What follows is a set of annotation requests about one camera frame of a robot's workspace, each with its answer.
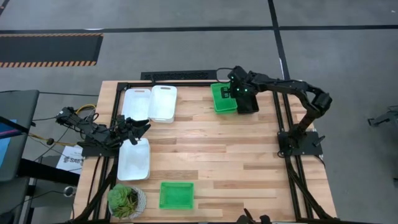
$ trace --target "metal bracket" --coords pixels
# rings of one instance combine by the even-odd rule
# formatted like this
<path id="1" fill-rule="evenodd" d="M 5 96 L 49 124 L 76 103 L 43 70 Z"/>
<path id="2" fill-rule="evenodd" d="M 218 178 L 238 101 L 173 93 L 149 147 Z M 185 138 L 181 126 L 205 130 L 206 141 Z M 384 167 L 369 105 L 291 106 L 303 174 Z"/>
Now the metal bracket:
<path id="1" fill-rule="evenodd" d="M 301 140 L 298 148 L 292 148 L 287 139 L 288 132 L 279 132 L 278 142 L 280 153 L 283 156 L 322 155 L 320 141 L 324 137 L 319 137 L 318 133 L 315 131 L 307 131 L 306 135 L 307 136 Z"/>

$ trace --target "warning stripe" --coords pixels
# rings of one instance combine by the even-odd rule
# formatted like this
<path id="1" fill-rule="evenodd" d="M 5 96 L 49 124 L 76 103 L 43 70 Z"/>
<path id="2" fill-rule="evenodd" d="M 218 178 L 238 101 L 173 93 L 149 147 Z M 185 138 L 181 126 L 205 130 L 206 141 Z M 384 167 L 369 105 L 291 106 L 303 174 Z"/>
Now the warning stripe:
<path id="1" fill-rule="evenodd" d="M 96 61 L 77 62 L 0 62 L 0 68 L 32 68 L 32 67 L 76 67 L 94 66 Z"/>

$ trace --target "paper sheet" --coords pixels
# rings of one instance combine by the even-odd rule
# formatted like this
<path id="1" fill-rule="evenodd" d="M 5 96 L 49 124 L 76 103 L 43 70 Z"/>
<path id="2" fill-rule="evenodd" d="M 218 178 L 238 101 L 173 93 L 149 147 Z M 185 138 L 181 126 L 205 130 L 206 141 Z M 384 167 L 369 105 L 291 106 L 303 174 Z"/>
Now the paper sheet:
<path id="1" fill-rule="evenodd" d="M 83 167 L 81 152 L 82 148 L 80 146 L 65 146 L 62 152 L 63 155 L 58 161 L 57 168 L 80 174 L 81 168 Z"/>

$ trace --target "black stand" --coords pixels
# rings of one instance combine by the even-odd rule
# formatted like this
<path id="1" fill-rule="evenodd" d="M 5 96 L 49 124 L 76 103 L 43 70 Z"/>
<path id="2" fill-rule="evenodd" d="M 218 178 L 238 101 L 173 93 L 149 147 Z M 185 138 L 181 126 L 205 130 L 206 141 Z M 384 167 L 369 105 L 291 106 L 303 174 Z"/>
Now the black stand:
<path id="1" fill-rule="evenodd" d="M 291 148 L 287 139 L 288 132 L 281 131 L 278 133 L 278 142 L 280 153 L 283 156 L 303 156 L 303 155 L 322 155 L 321 140 L 315 131 L 307 131 L 306 137 L 303 138 L 298 148 Z"/>
<path id="2" fill-rule="evenodd" d="M 382 114 L 377 118 L 368 119 L 368 123 L 372 127 L 377 127 L 379 124 L 389 121 L 393 121 L 394 124 L 398 127 L 398 112 L 388 111 L 387 113 Z"/>
<path id="3" fill-rule="evenodd" d="M 21 159 L 17 174 L 18 176 L 27 176 L 74 186 L 77 186 L 80 177 L 78 174 L 39 164 L 38 162 L 27 159 Z"/>

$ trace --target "succulent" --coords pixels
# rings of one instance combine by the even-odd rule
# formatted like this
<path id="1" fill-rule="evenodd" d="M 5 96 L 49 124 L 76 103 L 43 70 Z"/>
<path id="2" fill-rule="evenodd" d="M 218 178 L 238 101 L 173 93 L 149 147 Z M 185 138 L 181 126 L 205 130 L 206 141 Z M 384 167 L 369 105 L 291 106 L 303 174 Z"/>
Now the succulent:
<path id="1" fill-rule="evenodd" d="M 108 193 L 108 203 L 113 216 L 118 218 L 128 217 L 136 211 L 138 195 L 132 188 L 117 184 Z"/>

